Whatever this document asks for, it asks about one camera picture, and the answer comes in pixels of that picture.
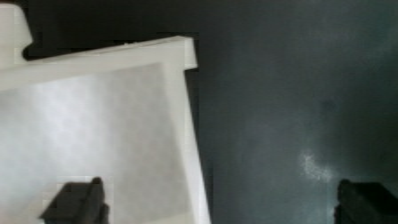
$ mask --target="dark gray surface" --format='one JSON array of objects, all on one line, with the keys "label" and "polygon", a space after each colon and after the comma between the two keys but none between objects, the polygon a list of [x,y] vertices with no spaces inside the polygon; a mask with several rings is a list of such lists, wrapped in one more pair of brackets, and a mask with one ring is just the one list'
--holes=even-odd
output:
[{"label": "dark gray surface", "polygon": [[340,179],[398,182],[397,1],[29,4],[47,56],[196,36],[214,223],[333,223]]}]

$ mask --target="white plastic frame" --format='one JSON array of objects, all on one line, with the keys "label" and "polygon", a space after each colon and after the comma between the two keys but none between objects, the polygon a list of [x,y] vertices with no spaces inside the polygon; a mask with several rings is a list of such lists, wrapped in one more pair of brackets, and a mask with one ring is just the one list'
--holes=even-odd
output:
[{"label": "white plastic frame", "polygon": [[56,81],[88,74],[100,74],[155,63],[162,64],[166,73],[171,119],[178,135],[178,146],[182,149],[196,224],[210,224],[184,73],[187,69],[198,67],[193,39],[187,37],[173,37],[139,44],[72,54],[29,62],[10,69],[2,69],[0,91],[11,90],[36,83]]}]

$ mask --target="plastic part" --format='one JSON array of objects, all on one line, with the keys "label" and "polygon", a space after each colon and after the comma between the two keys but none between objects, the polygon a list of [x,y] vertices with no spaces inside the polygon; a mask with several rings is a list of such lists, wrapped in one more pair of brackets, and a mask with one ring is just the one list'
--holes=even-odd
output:
[{"label": "plastic part", "polygon": [[210,223],[194,67],[193,39],[173,37],[0,70],[0,223],[38,223],[56,186],[95,176],[111,223]]},{"label": "plastic part", "polygon": [[27,63],[22,52],[31,43],[33,36],[22,8],[15,4],[0,3],[0,69]]},{"label": "plastic part", "polygon": [[338,224],[398,223],[398,199],[381,183],[340,184]]},{"label": "plastic part", "polygon": [[47,224],[109,223],[109,206],[104,203],[102,179],[91,183],[68,183],[42,215]]}]

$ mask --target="dark background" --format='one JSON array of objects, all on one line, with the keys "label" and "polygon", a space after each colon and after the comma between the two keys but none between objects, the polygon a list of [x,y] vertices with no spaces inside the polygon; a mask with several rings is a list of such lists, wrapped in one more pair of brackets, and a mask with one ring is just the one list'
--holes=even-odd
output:
[{"label": "dark background", "polygon": [[398,2],[22,0],[31,59],[196,38],[216,224],[333,223],[342,178],[398,182]]}]

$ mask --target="white plastic panel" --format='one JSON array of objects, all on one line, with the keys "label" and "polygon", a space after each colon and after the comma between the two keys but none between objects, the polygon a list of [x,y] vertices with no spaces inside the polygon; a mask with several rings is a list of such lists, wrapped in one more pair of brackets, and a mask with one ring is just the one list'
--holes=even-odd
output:
[{"label": "white plastic panel", "polygon": [[177,37],[0,71],[0,223],[40,223],[63,184],[95,176],[111,223],[210,222],[193,55],[193,40]]}]

